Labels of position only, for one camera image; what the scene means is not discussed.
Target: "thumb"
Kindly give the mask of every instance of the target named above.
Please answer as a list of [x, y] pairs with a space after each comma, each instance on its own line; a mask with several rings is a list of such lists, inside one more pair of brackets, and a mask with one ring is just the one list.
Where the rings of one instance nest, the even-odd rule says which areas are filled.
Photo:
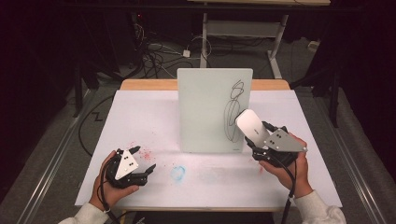
[[133, 193], [137, 192], [138, 190], [139, 190], [139, 186], [132, 185], [132, 186], [129, 186], [128, 188], [126, 188], [126, 189], [121, 189], [120, 190], [120, 196], [122, 196], [122, 198], [123, 198], [123, 197], [126, 197], [126, 196], [128, 196], [130, 194], [133, 194]]

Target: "finger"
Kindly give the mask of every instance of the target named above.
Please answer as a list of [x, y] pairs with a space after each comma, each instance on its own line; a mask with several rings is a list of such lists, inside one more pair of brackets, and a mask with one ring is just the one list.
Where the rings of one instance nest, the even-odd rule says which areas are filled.
[[307, 143], [303, 139], [297, 137], [296, 135], [294, 135], [292, 133], [289, 133], [289, 135], [291, 135], [293, 138], [295, 138], [303, 147], [307, 146]]
[[297, 161], [298, 162], [306, 161], [306, 152], [299, 152], [297, 156]]
[[108, 156], [105, 158], [105, 160], [102, 162], [102, 166], [100, 167], [100, 170], [102, 171], [103, 168], [105, 167], [105, 164], [114, 156], [116, 155], [116, 151], [113, 150], [110, 152], [110, 154], [108, 154]]

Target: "sleeve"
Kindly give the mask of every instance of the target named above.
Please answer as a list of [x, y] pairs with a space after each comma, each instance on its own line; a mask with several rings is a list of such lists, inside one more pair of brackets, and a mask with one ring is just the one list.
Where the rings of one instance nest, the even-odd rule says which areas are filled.
[[347, 223], [344, 213], [337, 206], [328, 206], [318, 193], [312, 193], [295, 199], [304, 224]]
[[85, 203], [74, 217], [69, 217], [59, 224], [105, 223], [108, 215], [90, 203]]

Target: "white paper sheet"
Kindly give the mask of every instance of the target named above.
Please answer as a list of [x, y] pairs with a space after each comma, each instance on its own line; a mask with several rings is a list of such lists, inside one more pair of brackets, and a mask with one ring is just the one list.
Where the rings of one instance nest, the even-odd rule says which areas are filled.
[[[259, 118], [308, 144], [309, 181], [325, 203], [342, 206], [294, 91], [252, 91], [249, 108]], [[137, 171], [157, 167], [145, 187], [119, 201], [134, 210], [240, 210], [283, 208], [289, 191], [266, 173], [244, 146], [237, 154], [184, 153], [179, 147], [177, 91], [118, 91], [76, 205], [92, 194], [93, 181], [111, 150], [141, 146]]]

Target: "table leg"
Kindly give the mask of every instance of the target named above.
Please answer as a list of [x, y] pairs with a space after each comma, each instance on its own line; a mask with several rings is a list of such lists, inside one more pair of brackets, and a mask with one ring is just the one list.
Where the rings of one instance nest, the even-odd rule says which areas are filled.
[[274, 74], [274, 78], [282, 78], [282, 76], [280, 75], [279, 66], [277, 65], [277, 62], [276, 62], [276, 53], [277, 53], [277, 50], [279, 49], [280, 41], [282, 40], [283, 32], [285, 31], [286, 22], [288, 21], [288, 17], [289, 17], [289, 15], [283, 15], [282, 21], [277, 28], [274, 49], [268, 50], [268, 52], [267, 52], [268, 60], [270, 61], [271, 68], [272, 68], [273, 74]]
[[207, 38], [207, 13], [204, 13], [204, 19], [202, 23], [202, 49], [201, 49], [201, 62], [200, 68], [206, 68], [207, 63], [207, 47], [206, 47], [206, 38]]

